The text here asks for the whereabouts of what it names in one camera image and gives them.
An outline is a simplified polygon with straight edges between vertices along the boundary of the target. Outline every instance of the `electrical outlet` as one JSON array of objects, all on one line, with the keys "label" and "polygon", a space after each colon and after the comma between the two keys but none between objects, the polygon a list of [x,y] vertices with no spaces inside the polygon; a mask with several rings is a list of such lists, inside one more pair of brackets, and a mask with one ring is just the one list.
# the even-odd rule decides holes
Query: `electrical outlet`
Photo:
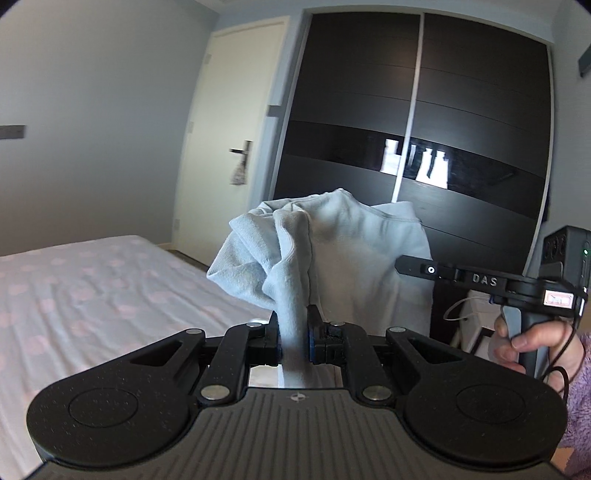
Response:
[{"label": "electrical outlet", "polygon": [[25,138],[25,125],[0,125],[0,140]]}]

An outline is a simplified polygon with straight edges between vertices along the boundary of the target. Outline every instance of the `door handle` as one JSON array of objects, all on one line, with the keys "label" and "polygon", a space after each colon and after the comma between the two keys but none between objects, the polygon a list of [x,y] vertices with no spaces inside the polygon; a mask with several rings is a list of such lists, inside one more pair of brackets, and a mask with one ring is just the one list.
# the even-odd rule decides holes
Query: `door handle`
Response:
[{"label": "door handle", "polygon": [[251,144],[252,144],[252,141],[245,140],[243,150],[238,150],[237,148],[230,149],[231,153],[237,153],[239,155],[242,155],[242,166],[245,168],[246,168],[246,163],[248,162],[248,154],[251,152]]}]

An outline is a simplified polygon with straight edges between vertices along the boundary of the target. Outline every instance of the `white door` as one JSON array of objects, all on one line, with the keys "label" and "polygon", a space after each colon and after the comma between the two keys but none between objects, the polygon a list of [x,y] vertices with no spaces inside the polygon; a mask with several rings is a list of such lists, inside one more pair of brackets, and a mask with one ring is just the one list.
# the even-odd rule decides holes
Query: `white door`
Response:
[{"label": "white door", "polygon": [[[212,35],[203,63],[183,148],[175,208],[174,246],[211,265],[230,232],[228,222],[245,213],[256,171],[259,138],[283,45],[287,19]],[[246,184],[230,180],[250,141]]]}]

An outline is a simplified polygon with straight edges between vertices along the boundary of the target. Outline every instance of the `ceiling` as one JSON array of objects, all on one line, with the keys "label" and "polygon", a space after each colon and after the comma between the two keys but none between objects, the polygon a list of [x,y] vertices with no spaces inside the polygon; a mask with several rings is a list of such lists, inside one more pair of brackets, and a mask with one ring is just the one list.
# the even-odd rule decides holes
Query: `ceiling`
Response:
[{"label": "ceiling", "polygon": [[[309,0],[198,0],[201,4],[206,7],[215,10],[220,14],[235,14],[238,12],[246,12],[250,9],[262,9],[266,5],[274,7],[277,4],[290,4],[290,7],[295,7],[297,4],[302,6],[310,6]],[[495,8],[505,9],[509,13],[514,12],[516,15],[531,17],[538,22],[551,25],[553,19],[558,11],[560,4],[563,0],[467,0],[473,6],[474,4],[482,4],[483,9]],[[453,3],[459,3],[459,0],[452,0]],[[319,5],[338,4],[338,2],[326,0],[318,0]],[[376,4],[396,4],[397,0],[376,0]],[[431,1],[434,9],[438,9],[438,5],[445,3],[438,0]]]}]

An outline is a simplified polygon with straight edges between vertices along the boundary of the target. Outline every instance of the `white label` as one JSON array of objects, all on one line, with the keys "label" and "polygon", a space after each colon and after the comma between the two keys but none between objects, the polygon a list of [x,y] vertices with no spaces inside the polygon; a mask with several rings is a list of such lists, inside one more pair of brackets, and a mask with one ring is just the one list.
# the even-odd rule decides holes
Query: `white label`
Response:
[{"label": "white label", "polygon": [[573,308],[574,294],[564,291],[546,290],[544,294],[544,305],[548,307],[559,307],[561,309]]}]

